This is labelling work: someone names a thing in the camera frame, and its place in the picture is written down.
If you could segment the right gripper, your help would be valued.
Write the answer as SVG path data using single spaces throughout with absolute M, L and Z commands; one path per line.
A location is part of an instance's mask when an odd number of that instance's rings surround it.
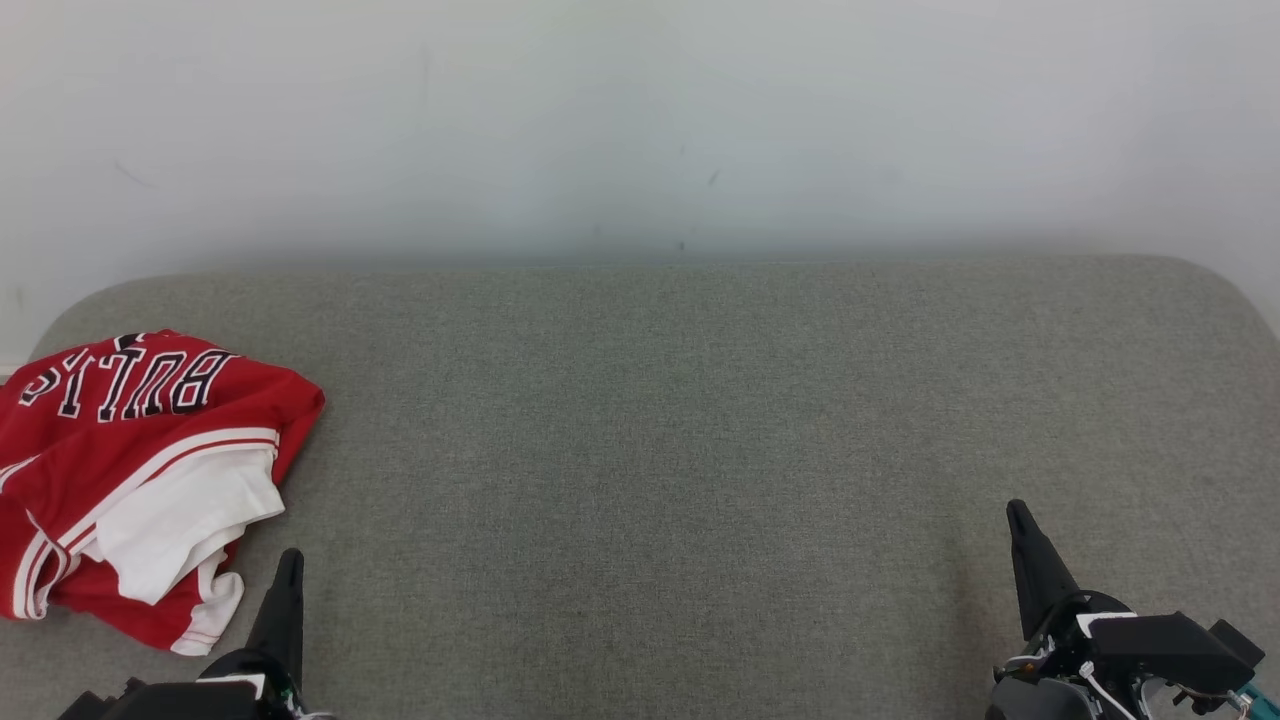
M 1006 503 L 1011 560 L 1024 651 L 993 667 L 987 719 L 1132 719 L 1117 703 L 1092 662 L 1093 620 L 1130 618 L 1114 597 L 1080 591 L 1053 542 L 1027 503 Z

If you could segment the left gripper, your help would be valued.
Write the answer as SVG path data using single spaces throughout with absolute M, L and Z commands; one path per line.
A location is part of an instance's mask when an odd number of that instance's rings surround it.
M 197 679 L 230 692 L 227 719 L 300 719 L 305 651 L 305 556 L 285 550 L 244 650 L 221 656 Z

